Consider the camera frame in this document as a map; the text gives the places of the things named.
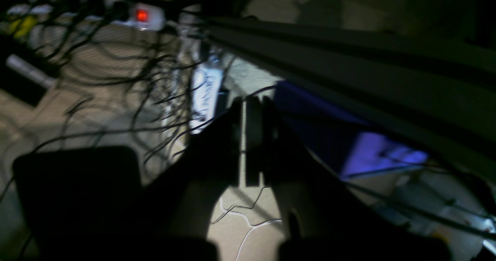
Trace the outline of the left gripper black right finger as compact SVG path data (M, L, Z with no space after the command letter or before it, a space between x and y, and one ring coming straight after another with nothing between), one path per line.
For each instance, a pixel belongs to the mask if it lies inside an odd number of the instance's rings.
M450 261L442 240L383 219L315 159L267 97L246 99L246 184L274 193L280 261Z

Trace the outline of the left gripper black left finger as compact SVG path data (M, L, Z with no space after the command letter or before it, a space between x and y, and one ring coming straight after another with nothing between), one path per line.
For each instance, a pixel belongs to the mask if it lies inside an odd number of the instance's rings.
M195 135L125 217L124 260L217 261L208 229L219 197L239 183L242 100Z

